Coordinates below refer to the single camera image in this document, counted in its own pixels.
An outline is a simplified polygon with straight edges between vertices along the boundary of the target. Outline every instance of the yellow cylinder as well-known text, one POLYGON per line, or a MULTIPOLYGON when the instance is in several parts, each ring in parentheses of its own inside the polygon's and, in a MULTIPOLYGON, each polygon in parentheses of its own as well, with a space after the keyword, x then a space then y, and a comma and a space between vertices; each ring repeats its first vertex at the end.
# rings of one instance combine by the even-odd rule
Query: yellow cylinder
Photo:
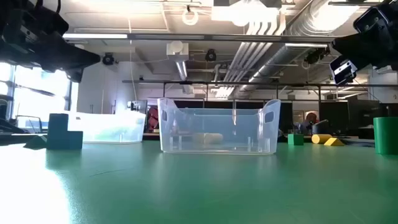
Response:
POLYGON ((330 134, 314 134, 311 137, 311 140, 313 143, 315 144, 324 144, 325 142, 327 142, 327 140, 329 140, 331 138, 330 134))

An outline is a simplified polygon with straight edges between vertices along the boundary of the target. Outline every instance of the white wall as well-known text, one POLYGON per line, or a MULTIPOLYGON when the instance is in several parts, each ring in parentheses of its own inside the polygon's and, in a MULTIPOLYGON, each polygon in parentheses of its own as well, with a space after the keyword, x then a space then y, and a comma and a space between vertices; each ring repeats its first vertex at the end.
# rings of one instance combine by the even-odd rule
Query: white wall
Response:
POLYGON ((131 71, 135 80, 140 75, 151 75, 147 67, 136 63, 131 66, 130 62, 120 62, 118 66, 97 63, 86 68, 79 84, 77 112, 91 113, 93 105, 93 113, 109 114, 114 110, 115 100, 116 113, 126 110, 127 102, 135 100, 135 94, 133 85, 122 81, 131 80, 131 71))
MULTIPOLYGON (((369 70, 369 84, 398 84, 398 75, 396 72, 378 74, 374 70, 369 70)), ((370 100, 379 100, 382 103, 398 103, 398 88, 369 88, 368 98, 370 100)))

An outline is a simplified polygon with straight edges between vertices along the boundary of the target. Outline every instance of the ceiling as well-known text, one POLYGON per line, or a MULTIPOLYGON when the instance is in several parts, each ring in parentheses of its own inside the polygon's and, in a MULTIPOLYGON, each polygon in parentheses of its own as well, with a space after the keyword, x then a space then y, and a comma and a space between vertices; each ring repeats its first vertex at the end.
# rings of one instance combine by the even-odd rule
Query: ceiling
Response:
MULTIPOLYGON (((61 16, 69 23, 68 32, 76 33, 128 33, 128 32, 155 32, 155 33, 186 33, 186 34, 245 34, 248 26, 238 27, 228 21, 212 21, 211 7, 213 0, 189 1, 173 0, 162 5, 148 6, 143 3, 148 0, 130 1, 101 1, 101 0, 62 0, 61 16), (194 26, 188 26, 182 21, 182 13, 186 5, 190 4, 192 9, 199 11, 198 22, 194 26)), ((294 1, 295 7, 287 10, 287 22, 296 15, 308 0, 294 1)), ((44 1, 48 8, 55 9, 56 1, 44 1)), ((335 30, 332 35, 354 34, 353 21, 363 12, 363 9, 355 13, 345 24, 335 30)), ((154 75, 154 79, 178 77, 175 62, 167 60, 166 44, 169 41, 158 40, 85 40, 81 44, 87 50, 103 54, 114 52, 116 60, 130 61, 131 54, 128 49, 136 52, 133 61, 148 62, 146 67, 154 75)), ((212 72, 198 72, 198 69, 212 69, 217 63, 206 63, 205 54, 208 49, 215 49, 218 63, 230 63, 234 58, 241 43, 239 42, 187 42, 190 57, 186 62, 188 78, 191 80, 212 80, 212 72)), ((272 55, 277 47, 269 49, 264 57, 272 55)), ((304 69, 302 60, 305 55, 296 58, 294 67, 284 67, 280 74, 280 82, 327 82, 329 80, 328 62, 333 57, 324 58, 319 64, 304 69)), ((242 81, 247 81, 251 72, 248 72, 242 81)))

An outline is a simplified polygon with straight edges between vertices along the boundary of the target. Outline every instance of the ceiling duct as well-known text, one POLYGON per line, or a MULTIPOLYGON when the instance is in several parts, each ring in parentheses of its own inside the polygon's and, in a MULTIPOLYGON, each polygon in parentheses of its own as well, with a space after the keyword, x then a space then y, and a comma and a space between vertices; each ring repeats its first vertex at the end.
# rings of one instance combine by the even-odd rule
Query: ceiling duct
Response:
MULTIPOLYGON (((343 25, 359 8, 358 6, 330 6, 328 3, 329 0, 314 0, 310 3, 303 13, 298 16, 297 20, 287 28, 286 35, 329 35, 343 25)), ((274 76, 283 67, 267 65, 291 63, 307 50, 308 47, 288 47, 284 45, 271 58, 259 66, 259 69, 249 79, 249 82, 269 82, 269 79, 264 77, 274 76)), ((235 89, 234 95, 237 98, 245 97, 257 87, 256 85, 239 86, 235 89)))
MULTIPOLYGON (((185 61, 189 59, 188 44, 183 44, 181 41, 173 41, 167 44, 167 57, 175 61, 180 79, 185 81, 188 77, 185 66, 185 61)), ((193 87, 191 85, 182 85, 182 91, 185 94, 192 94, 193 87)))

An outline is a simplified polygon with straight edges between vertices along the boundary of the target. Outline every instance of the black monitor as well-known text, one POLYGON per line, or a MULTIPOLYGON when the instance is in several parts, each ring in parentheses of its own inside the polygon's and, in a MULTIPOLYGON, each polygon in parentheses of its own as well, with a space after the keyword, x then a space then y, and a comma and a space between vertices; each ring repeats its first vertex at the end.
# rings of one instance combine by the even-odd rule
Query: black monitor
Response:
POLYGON ((350 129, 365 128, 381 116, 381 107, 376 100, 348 100, 348 114, 350 129))

